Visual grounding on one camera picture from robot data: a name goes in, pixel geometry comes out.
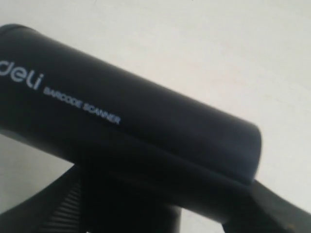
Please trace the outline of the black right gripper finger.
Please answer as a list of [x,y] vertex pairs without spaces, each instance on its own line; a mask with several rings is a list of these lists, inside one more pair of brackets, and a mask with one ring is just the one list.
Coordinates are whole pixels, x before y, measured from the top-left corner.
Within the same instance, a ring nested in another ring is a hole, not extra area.
[[309,233],[311,214],[255,181],[222,228],[225,233]]

